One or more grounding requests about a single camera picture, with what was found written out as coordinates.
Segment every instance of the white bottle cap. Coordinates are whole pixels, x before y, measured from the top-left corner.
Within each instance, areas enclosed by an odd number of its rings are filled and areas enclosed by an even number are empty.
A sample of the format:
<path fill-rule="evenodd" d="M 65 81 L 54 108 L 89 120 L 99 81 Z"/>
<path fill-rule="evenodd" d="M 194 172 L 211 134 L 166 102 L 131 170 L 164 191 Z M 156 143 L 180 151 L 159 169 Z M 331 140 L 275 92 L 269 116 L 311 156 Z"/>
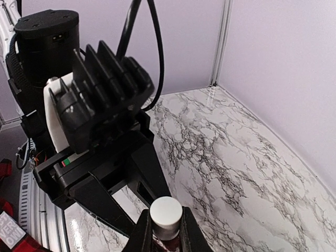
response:
<path fill-rule="evenodd" d="M 171 197 L 156 199 L 150 208 L 154 235 L 160 240 L 172 240 L 180 231 L 182 206 Z"/>

